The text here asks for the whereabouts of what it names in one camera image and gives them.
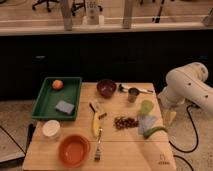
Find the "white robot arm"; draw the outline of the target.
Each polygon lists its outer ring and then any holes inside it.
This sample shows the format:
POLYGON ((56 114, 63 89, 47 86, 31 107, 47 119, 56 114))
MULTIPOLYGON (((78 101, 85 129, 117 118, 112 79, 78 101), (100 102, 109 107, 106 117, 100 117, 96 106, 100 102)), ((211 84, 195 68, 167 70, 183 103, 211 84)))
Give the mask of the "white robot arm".
POLYGON ((166 86, 158 98, 165 108, 179 106, 188 99, 213 114, 213 88, 205 83, 208 75, 207 67, 200 62, 172 69, 166 75, 166 86))

